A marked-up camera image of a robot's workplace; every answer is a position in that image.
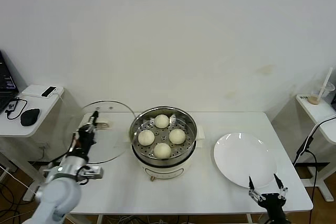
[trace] table leg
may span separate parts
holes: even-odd
[[[314,178],[315,178],[315,167],[308,167],[309,172],[312,175],[312,178],[302,179],[302,183],[304,187],[312,187],[314,186]],[[323,168],[321,171],[317,173],[316,187],[318,187],[321,191],[324,200],[327,202],[334,201],[334,198],[329,191],[327,185],[324,180],[328,178],[331,174],[336,172],[336,161],[332,161],[329,165]]]
[[[247,223],[252,223],[253,224],[251,214],[246,214],[246,217],[247,217]]]
[[[19,153],[11,141],[4,140],[1,142],[2,154],[19,167],[25,174],[38,182],[44,182],[45,177],[38,172],[25,158]]]
[[[0,164],[9,168],[11,172],[16,172],[17,167],[13,165],[2,153],[0,153]]]
[[[98,215],[98,220],[96,224],[102,224],[103,223],[103,217],[104,215]]]

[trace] plastic cup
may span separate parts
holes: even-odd
[[[322,81],[316,81],[314,83],[313,88],[310,92],[310,96],[308,97],[308,101],[311,104],[317,105],[320,103],[320,101],[318,101],[317,99],[319,97],[322,86],[323,86]],[[327,85],[325,86],[325,89],[322,93],[321,98],[325,98],[331,91],[334,91],[334,90],[335,90],[335,86],[331,82],[327,82]]]

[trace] computer mouse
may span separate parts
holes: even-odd
[[[21,115],[21,125],[22,126],[31,126],[37,121],[37,117],[40,113],[40,109],[31,109],[26,110]]]

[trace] power cord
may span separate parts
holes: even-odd
[[[27,104],[28,104],[28,101],[27,101],[27,100],[24,100],[24,99],[15,98],[14,100],[16,100],[16,101],[23,101],[23,102],[25,102],[25,105],[22,107],[22,109],[21,109],[19,115],[17,115],[17,116],[14,117],[14,118],[9,118],[9,115],[10,115],[13,111],[5,110],[5,113],[7,114],[7,119],[8,119],[8,120],[14,120],[14,119],[17,119],[17,118],[22,114],[23,110],[25,109],[25,107],[26,107]]]
[[[311,152],[310,150],[306,150],[306,152],[310,153],[314,157],[314,160],[315,160],[315,178],[314,178],[313,192],[311,194],[311,202],[314,204],[314,192],[315,192],[316,180],[317,180],[317,159],[316,159],[316,156],[314,155],[314,153]],[[312,213],[313,213],[313,209],[311,209],[310,213],[309,213],[309,224],[311,224]]]
[[[316,132],[316,130],[318,129],[318,127],[321,126],[323,123],[334,120],[334,119],[336,119],[336,115],[332,115],[332,116],[324,119],[322,122],[319,122],[319,123],[314,125],[313,129],[311,130],[311,132],[307,136],[306,140],[303,142],[303,144],[301,144],[300,148],[296,152],[296,157],[295,157],[295,160],[293,162],[294,166],[298,162],[300,156],[309,148],[311,142],[314,140],[313,135]]]

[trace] white side table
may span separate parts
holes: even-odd
[[[57,93],[60,96],[63,92],[63,87],[57,87]],[[18,97],[28,101],[24,111],[34,108],[40,109],[36,123],[31,126],[22,126],[20,117],[14,120],[8,120],[4,111],[0,114],[0,152],[37,183],[43,182],[45,177],[28,162],[25,158],[25,153],[18,151],[12,138],[27,138],[32,136],[58,101],[58,94],[53,94],[50,98],[29,97],[19,94]],[[13,115],[16,115],[23,105],[24,102],[18,103]]]
[[[336,114],[336,111],[332,108],[332,106],[324,100],[321,100],[319,105],[309,103],[307,94],[298,94],[296,96],[296,100],[314,123],[321,122],[323,119]],[[336,120],[323,123],[319,127],[319,130],[329,143],[336,144]],[[315,179],[315,167],[308,167],[308,170],[313,177],[309,179],[302,179],[302,183],[305,187],[312,187]],[[334,160],[332,160],[329,165],[318,172],[316,186],[320,189],[325,201],[334,201],[332,194],[330,193],[327,185],[324,183],[324,180],[334,172],[336,172],[336,157],[334,157]]]

